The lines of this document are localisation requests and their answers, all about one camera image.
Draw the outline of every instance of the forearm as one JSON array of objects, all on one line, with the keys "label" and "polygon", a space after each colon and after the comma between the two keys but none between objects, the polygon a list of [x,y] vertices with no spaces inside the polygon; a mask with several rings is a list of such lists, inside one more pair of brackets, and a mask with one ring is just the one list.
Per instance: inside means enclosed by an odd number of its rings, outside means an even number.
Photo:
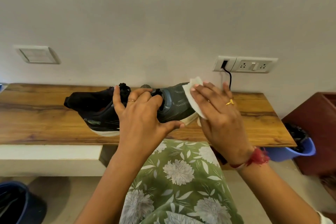
[{"label": "forearm", "polygon": [[273,224],[320,224],[318,213],[268,165],[239,171]]},{"label": "forearm", "polygon": [[141,167],[118,149],[75,224],[119,222],[125,196]]}]

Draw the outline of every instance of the person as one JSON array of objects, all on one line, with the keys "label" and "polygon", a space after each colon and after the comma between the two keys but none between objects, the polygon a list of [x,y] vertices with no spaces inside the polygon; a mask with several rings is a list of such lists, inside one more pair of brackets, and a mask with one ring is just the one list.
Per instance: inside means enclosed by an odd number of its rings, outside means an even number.
[{"label": "person", "polygon": [[[120,142],[92,197],[75,224],[209,223],[240,224],[219,164],[206,142],[164,139],[180,121],[159,123],[162,97],[137,89],[126,108],[115,87],[113,103],[120,120]],[[231,165],[246,163],[255,148],[227,84],[195,85],[191,95],[207,118],[202,130]],[[238,169],[273,224],[328,223],[267,164]]]}]

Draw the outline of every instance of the white sleeve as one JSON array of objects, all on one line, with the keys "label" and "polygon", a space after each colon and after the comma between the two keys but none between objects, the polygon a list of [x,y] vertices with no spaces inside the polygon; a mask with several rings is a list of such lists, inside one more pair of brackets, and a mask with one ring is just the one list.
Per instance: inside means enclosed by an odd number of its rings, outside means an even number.
[{"label": "white sleeve", "polygon": [[321,224],[334,224],[330,219],[324,217],[320,212],[318,212],[321,218]]}]

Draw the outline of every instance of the wooden table top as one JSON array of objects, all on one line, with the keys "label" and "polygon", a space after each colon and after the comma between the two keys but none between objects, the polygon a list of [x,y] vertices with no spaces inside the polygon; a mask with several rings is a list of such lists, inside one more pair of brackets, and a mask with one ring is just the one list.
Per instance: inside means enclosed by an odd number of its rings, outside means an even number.
[{"label": "wooden table top", "polygon": [[[95,92],[99,86],[10,84],[0,94],[0,144],[118,144],[119,136],[92,132],[77,112],[63,106],[76,91]],[[262,93],[234,93],[249,140],[256,146],[295,146]],[[197,122],[167,138],[206,141]]]}]

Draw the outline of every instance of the shoe logo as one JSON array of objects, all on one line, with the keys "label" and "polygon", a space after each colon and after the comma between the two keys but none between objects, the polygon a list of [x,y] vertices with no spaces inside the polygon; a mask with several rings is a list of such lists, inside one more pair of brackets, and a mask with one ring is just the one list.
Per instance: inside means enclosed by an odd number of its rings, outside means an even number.
[{"label": "shoe logo", "polygon": [[84,120],[86,122],[89,122],[92,125],[100,125],[100,121],[96,121],[96,120],[88,120],[87,118],[84,118]]}]

